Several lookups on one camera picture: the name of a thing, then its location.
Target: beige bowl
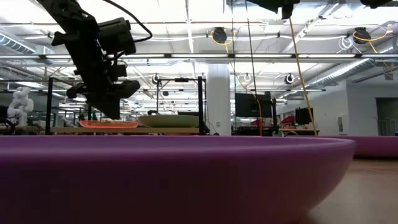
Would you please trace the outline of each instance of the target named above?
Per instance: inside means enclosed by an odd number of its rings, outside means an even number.
[[[138,118],[141,125],[151,128],[194,128],[199,117],[190,115],[149,115]]]

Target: purple bowl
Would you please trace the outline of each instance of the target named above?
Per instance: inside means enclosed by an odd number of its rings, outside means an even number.
[[[355,142],[1,137],[0,223],[288,223],[340,182]]]
[[[355,141],[357,157],[398,157],[398,137],[395,136],[320,136],[320,138]]]

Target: orange tray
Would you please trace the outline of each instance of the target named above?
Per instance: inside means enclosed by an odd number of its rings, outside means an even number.
[[[84,128],[136,128],[136,121],[79,121]]]

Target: wooden floor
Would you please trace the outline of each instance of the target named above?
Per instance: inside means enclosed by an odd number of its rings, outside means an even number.
[[[298,224],[397,224],[398,160],[353,161],[340,185]]]

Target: white column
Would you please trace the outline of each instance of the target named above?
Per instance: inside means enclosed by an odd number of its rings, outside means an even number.
[[[231,95],[228,64],[209,64],[206,78],[206,125],[211,129],[211,134],[217,132],[221,136],[230,136]]]

